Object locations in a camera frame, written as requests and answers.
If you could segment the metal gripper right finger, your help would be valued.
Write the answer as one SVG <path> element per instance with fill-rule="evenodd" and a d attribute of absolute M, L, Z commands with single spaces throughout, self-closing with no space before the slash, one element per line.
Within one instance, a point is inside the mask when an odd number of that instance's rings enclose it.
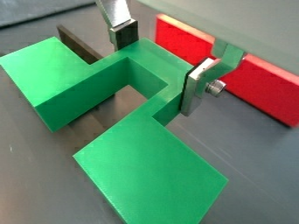
<path fill-rule="evenodd" d="M 211 49 L 215 57 L 205 58 L 185 74 L 180 111 L 188 116 L 199 107 L 205 93 L 217 97 L 227 84 L 220 81 L 220 77 L 232 72 L 244 59 L 245 52 L 225 41 L 216 39 Z"/>

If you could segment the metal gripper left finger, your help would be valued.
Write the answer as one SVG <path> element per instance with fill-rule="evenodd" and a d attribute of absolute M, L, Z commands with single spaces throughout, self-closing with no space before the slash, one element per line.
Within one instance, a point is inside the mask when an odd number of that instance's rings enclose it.
<path fill-rule="evenodd" d="M 107 22 L 109 41 L 120 50 L 139 40 L 137 21 L 132 19 L 127 0 L 95 0 Z"/>

